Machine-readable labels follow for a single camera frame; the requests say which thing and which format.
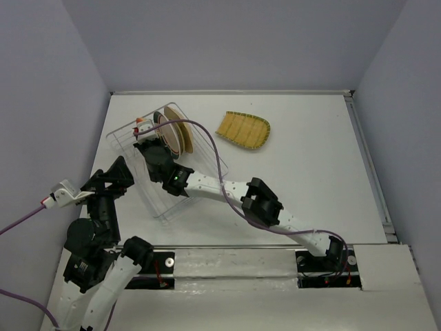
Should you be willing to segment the white plate green red rim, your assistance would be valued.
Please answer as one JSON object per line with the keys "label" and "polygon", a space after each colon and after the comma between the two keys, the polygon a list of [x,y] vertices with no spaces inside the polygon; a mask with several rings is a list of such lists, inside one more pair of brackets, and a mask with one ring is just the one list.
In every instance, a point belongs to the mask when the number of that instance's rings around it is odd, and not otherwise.
{"label": "white plate green red rim", "polygon": [[178,131],[174,127],[174,124],[167,124],[169,121],[167,117],[159,111],[156,111],[153,115],[154,123],[161,126],[156,129],[158,136],[161,138],[163,144],[170,152],[174,159],[179,159],[181,156],[181,142],[178,137]]}

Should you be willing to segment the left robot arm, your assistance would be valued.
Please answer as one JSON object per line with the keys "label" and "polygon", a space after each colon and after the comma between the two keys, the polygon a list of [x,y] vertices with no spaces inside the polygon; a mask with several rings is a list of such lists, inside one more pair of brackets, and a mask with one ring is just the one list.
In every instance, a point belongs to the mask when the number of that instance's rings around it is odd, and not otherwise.
{"label": "left robot arm", "polygon": [[151,268],[154,247],[140,237],[129,238],[120,252],[114,251],[121,240],[114,202],[133,185],[125,159],[117,157],[81,188],[65,179],[43,200],[47,208],[84,205],[87,210],[66,232],[63,247],[70,257],[54,330],[98,330],[129,282]]}

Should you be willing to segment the large cream bird plate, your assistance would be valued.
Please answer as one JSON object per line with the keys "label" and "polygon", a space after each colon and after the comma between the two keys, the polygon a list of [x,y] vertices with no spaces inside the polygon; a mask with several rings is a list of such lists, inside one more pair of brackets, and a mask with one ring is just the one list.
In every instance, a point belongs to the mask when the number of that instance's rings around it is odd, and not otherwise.
{"label": "large cream bird plate", "polygon": [[[171,106],[164,107],[165,116],[172,121],[184,119],[184,116]],[[184,151],[188,154],[192,154],[194,151],[194,136],[192,129],[187,122],[176,122],[176,125],[181,130],[181,136],[183,138]]]}

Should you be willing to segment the small cream floral plate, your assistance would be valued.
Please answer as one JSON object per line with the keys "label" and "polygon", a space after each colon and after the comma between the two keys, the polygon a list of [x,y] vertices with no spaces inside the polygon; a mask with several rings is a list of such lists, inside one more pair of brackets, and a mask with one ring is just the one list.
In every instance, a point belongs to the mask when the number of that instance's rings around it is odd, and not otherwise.
{"label": "small cream floral plate", "polygon": [[176,131],[178,133],[178,140],[179,140],[179,144],[180,144],[181,155],[184,155],[185,154],[185,137],[184,137],[183,131],[182,131],[179,123],[176,124]]}

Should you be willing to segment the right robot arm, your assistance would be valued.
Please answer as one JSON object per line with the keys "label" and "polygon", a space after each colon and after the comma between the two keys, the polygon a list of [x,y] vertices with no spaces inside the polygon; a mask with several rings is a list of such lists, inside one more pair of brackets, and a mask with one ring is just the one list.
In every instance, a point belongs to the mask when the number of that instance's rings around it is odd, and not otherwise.
{"label": "right robot arm", "polygon": [[287,211],[262,179],[233,182],[210,177],[175,162],[153,141],[135,143],[143,155],[150,180],[175,197],[203,198],[227,203],[255,228],[281,234],[302,245],[324,270],[341,271],[347,264],[346,244],[329,230],[315,230]]}

